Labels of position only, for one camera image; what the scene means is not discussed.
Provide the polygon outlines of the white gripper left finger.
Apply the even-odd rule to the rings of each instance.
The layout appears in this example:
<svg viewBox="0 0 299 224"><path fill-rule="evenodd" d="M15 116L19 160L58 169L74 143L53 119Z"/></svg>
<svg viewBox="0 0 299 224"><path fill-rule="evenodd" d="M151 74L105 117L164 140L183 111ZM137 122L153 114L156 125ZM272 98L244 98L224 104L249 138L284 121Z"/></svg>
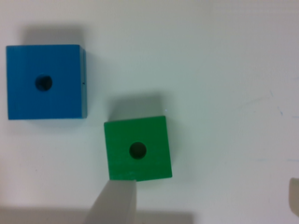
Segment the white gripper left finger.
<svg viewBox="0 0 299 224"><path fill-rule="evenodd" d="M136 182L109 180L83 224L134 224Z"/></svg>

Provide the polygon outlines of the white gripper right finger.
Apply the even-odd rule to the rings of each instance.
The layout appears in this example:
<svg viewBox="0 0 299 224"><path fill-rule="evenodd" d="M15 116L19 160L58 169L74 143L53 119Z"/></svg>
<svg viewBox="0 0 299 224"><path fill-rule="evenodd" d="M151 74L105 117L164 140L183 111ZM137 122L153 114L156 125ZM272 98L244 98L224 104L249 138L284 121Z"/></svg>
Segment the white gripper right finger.
<svg viewBox="0 0 299 224"><path fill-rule="evenodd" d="M299 178L291 178L289 183L289 206L299 217Z"/></svg>

